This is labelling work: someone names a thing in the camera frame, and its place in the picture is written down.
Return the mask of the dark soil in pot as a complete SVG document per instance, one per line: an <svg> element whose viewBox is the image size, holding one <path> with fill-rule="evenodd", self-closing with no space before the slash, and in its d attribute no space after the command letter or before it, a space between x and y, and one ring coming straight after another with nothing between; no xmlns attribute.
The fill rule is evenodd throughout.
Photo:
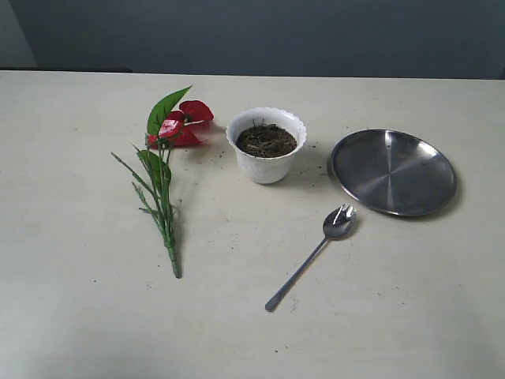
<svg viewBox="0 0 505 379"><path fill-rule="evenodd" d="M297 141L276 124L262 124L241 132L236 145L250 156L276 158L291 153L297 147Z"/></svg>

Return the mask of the round stainless steel plate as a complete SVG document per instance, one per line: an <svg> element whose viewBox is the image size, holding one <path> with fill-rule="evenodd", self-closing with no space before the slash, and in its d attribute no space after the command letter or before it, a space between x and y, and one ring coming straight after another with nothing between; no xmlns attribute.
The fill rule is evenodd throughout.
<svg viewBox="0 0 505 379"><path fill-rule="evenodd" d="M422 139L389 129L366 129L333 148L329 171L342 189L371 210L393 216L435 214L454 198L451 162Z"/></svg>

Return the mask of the artificial red flower stem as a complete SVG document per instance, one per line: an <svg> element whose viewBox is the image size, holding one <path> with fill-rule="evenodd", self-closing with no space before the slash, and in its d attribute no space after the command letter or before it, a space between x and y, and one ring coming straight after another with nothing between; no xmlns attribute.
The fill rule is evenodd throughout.
<svg viewBox="0 0 505 379"><path fill-rule="evenodd" d="M147 180L118 155L111 154L133 176L132 185L142 204L140 210L147 213L157 226L177 279L182 278L182 265L176 250L175 210L170 200L170 155L175 148L203 144L204 139L198 133L207 130L214 121L214 114L206 103L184 99L189 90L190 87L185 87L164 96L150 111L144 148L136 149Z"/></svg>

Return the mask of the white scalloped flower pot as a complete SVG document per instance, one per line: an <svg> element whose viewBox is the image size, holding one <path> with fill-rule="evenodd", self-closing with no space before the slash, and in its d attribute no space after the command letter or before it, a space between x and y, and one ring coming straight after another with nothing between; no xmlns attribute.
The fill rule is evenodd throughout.
<svg viewBox="0 0 505 379"><path fill-rule="evenodd" d="M288 154L271 158L251 156L243 152L237 145L240 134L261 123L276 124L290 133L297 143L296 148ZM226 139L236 153L238 166L252 182L261 185L278 182L287 176L306 137L303 121L289 111L276 107L256 107L243 111L232 118L226 127Z"/></svg>

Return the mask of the stainless steel spork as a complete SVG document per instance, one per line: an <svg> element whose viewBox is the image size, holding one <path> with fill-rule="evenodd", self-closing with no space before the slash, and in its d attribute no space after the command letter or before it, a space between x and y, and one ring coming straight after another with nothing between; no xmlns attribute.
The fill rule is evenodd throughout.
<svg viewBox="0 0 505 379"><path fill-rule="evenodd" d="M356 221L357 210L352 205L341 205L336 210L328 214L322 224L322 231L324 234L322 241L309 254L293 275L265 303L265 310L269 313L273 312L288 294L293 285L298 281L303 272L311 265L312 261L322 250L324 245L330 241L338 241L346 238L352 232Z"/></svg>

